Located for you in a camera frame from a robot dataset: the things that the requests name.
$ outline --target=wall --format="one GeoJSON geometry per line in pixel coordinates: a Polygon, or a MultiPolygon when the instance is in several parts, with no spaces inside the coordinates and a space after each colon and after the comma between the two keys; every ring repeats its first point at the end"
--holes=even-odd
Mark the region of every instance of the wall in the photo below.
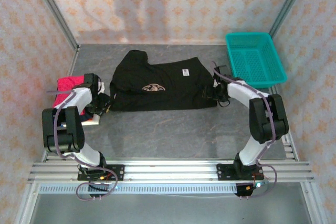
{"type": "Polygon", "coordinates": [[[288,75],[281,92],[300,158],[312,162],[336,223],[335,0],[297,0],[275,44],[288,75]]]}
{"type": "Polygon", "coordinates": [[[46,90],[73,50],[43,0],[0,0],[0,223],[12,223],[32,162],[41,158],[46,90]]]}
{"type": "Polygon", "coordinates": [[[224,44],[269,32],[285,0],[56,0],[80,44],[224,44]]]}

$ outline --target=t-shirt logo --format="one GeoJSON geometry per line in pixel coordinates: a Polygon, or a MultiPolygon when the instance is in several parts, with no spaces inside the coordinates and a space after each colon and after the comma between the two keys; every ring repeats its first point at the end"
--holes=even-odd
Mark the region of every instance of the t-shirt logo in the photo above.
{"type": "Polygon", "coordinates": [[[162,87],[161,85],[158,85],[156,83],[153,83],[153,84],[149,84],[145,87],[142,88],[142,90],[145,90],[145,91],[165,91],[166,89],[164,87],[162,87]]]}

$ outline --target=green laundry basket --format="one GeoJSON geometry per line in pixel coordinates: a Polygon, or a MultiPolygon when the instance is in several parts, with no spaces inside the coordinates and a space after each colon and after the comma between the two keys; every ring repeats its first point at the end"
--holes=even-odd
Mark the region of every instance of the green laundry basket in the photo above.
{"type": "Polygon", "coordinates": [[[287,80],[268,33],[232,33],[225,40],[234,77],[254,88],[269,88],[287,80]]]}

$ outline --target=teal basket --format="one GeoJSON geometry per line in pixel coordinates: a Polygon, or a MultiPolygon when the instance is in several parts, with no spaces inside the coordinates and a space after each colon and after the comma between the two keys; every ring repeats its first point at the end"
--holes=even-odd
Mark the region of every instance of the teal basket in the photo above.
{"type": "Polygon", "coordinates": [[[269,88],[287,80],[268,33],[233,33],[225,40],[234,77],[254,88],[269,88]]]}

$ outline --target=marble surface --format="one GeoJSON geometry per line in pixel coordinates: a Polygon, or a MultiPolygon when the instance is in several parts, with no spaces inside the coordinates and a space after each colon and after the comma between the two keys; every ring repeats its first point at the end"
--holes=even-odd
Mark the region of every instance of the marble surface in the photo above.
{"type": "MultiPolygon", "coordinates": [[[[73,75],[95,73],[109,83],[116,66],[131,49],[144,50],[149,63],[198,57],[210,71],[211,61],[229,65],[221,45],[82,45],[73,75]]],[[[232,100],[226,108],[185,111],[109,112],[100,125],[84,126],[86,141],[105,157],[224,158],[233,159],[249,138],[248,109],[232,100]]],[[[264,159],[283,159],[281,141],[264,159]]]]}

